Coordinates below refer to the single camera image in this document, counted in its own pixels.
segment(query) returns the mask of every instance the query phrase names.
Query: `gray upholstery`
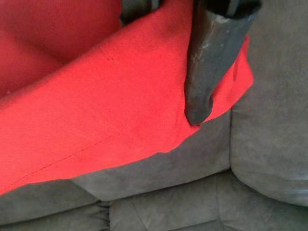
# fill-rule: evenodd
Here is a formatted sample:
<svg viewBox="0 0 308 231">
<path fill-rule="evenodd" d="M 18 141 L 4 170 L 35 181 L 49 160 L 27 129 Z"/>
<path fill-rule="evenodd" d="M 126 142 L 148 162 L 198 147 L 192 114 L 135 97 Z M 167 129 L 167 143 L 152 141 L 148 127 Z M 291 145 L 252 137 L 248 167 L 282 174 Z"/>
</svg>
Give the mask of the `gray upholstery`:
<svg viewBox="0 0 308 231">
<path fill-rule="evenodd" d="M 69 180 L 27 185 L 0 197 L 0 225 L 40 218 L 97 201 Z"/>
<path fill-rule="evenodd" d="M 108 204 L 95 203 L 47 217 L 0 226 L 0 231 L 109 231 Z"/>
<path fill-rule="evenodd" d="M 0 227 L 1 231 L 304 231 L 308 208 L 267 198 L 230 171 Z"/>
<path fill-rule="evenodd" d="M 251 30 L 255 84 L 233 109 L 231 167 L 245 184 L 308 206 L 308 1 L 265 0 Z"/>
</svg>

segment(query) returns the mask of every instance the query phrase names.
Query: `black strap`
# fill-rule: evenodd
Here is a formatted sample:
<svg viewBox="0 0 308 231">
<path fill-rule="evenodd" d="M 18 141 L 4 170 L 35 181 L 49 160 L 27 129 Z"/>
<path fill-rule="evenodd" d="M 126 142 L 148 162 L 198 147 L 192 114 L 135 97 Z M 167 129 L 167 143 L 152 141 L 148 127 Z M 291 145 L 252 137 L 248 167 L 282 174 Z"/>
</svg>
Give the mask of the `black strap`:
<svg viewBox="0 0 308 231">
<path fill-rule="evenodd" d="M 121 21 L 124 25 L 156 10 L 160 0 L 122 0 Z"/>
</svg>

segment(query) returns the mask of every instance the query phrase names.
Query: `gray couch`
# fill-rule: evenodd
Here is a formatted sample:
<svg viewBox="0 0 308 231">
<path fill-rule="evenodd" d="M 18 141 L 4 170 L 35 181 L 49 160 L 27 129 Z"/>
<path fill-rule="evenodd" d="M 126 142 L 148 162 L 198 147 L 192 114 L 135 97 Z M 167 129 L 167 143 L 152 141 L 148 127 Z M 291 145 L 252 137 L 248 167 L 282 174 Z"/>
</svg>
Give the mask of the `gray couch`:
<svg viewBox="0 0 308 231">
<path fill-rule="evenodd" d="M 308 230 L 307 11 L 264 2 L 255 84 L 231 112 L 168 154 L 0 197 L 0 230 Z"/>
</svg>

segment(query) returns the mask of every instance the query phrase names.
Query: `red fabric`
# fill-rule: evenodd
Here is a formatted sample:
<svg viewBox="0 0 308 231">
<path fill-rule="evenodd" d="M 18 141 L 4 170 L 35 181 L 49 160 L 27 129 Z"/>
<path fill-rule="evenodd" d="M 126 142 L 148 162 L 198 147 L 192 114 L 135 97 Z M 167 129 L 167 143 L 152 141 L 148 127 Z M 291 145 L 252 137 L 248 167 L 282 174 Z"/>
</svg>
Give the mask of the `red fabric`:
<svg viewBox="0 0 308 231">
<path fill-rule="evenodd" d="M 36 83 L 0 100 L 0 194 L 168 152 L 198 130 L 184 115 L 192 1 L 123 29 L 119 2 L 2 3 L 0 93 Z M 207 121 L 253 83 L 244 46 Z"/>
</svg>

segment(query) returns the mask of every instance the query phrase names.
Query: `couch cushion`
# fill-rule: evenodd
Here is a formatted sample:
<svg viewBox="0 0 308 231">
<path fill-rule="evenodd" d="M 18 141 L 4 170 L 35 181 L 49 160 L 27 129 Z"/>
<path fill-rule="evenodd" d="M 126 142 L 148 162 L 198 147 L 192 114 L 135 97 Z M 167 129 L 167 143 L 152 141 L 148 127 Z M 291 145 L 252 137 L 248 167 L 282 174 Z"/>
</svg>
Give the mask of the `couch cushion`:
<svg viewBox="0 0 308 231">
<path fill-rule="evenodd" d="M 245 184 L 308 206 L 308 1 L 264 1 L 251 30 L 255 85 L 233 109 L 231 167 Z"/>
<path fill-rule="evenodd" d="M 113 231 L 303 231 L 308 208 L 267 198 L 230 172 L 111 203 Z"/>
<path fill-rule="evenodd" d="M 126 166 L 83 175 L 72 181 L 108 201 L 197 180 L 230 168 L 230 113 L 167 154 L 156 154 Z"/>
<path fill-rule="evenodd" d="M 97 201 L 69 180 L 26 185 L 0 197 L 0 226 L 41 218 Z"/>
<path fill-rule="evenodd" d="M 0 226 L 1 231 L 109 231 L 108 203 L 95 203 L 47 217 Z"/>
</svg>

